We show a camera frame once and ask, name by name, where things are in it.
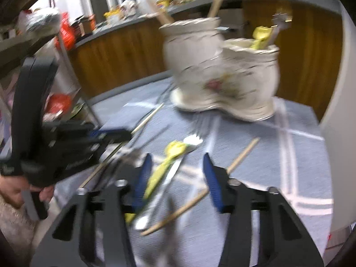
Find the wooden chopstick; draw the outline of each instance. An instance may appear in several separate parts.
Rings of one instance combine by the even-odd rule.
[[[154,0],[147,0],[147,3],[158,14],[157,19],[162,25],[174,23],[174,19],[165,11],[159,9]]]
[[[148,121],[156,114],[158,110],[160,110],[163,106],[163,103],[158,105],[156,109],[154,109],[138,126],[135,127],[135,129],[131,132],[132,135],[134,135],[136,132],[138,132]],[[120,142],[119,145],[95,168],[95,170],[88,176],[88,178],[79,186],[79,188],[84,188],[87,183],[90,182],[90,180],[102,169],[104,168],[108,161],[119,151],[120,148],[122,148],[126,143],[128,142]]]
[[[208,18],[214,18],[216,17],[216,15],[219,12],[219,9],[221,7],[223,0],[213,0],[210,10],[209,10],[209,14],[208,14]]]
[[[254,138],[249,145],[239,154],[239,156],[233,161],[233,163],[227,168],[227,174],[230,174],[241,162],[242,160],[249,154],[249,152],[255,147],[255,145],[259,142],[259,138]],[[153,232],[158,231],[162,227],[164,227],[169,222],[174,221],[180,215],[188,211],[190,208],[194,207],[198,202],[200,202],[207,194],[209,193],[209,189],[205,188],[201,191],[194,199],[186,203],[184,206],[180,207],[177,211],[170,214],[163,221],[155,224],[154,226],[148,228],[146,231],[141,233],[141,236],[147,236],[152,234]]]

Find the fork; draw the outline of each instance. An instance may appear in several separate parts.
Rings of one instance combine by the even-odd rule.
[[[134,222],[134,228],[135,230],[138,231],[143,231],[148,228],[148,224],[151,221],[151,219],[154,217],[154,215],[157,212],[157,207],[161,203],[164,193],[166,192],[167,188],[172,182],[172,179],[174,175],[176,174],[177,170],[179,169],[179,166],[181,162],[183,161],[184,157],[196,150],[199,145],[202,144],[203,142],[203,137],[206,136],[206,132],[209,127],[209,119],[203,117],[200,113],[195,113],[193,115],[193,128],[192,131],[188,136],[186,136],[183,139],[183,142],[186,144],[186,150],[185,152],[176,159],[172,167],[167,173],[166,178],[164,179],[161,187],[157,191],[157,193],[154,195],[152,198],[151,202],[148,203],[148,205],[144,208],[143,212],[141,215],[139,215],[135,222]]]

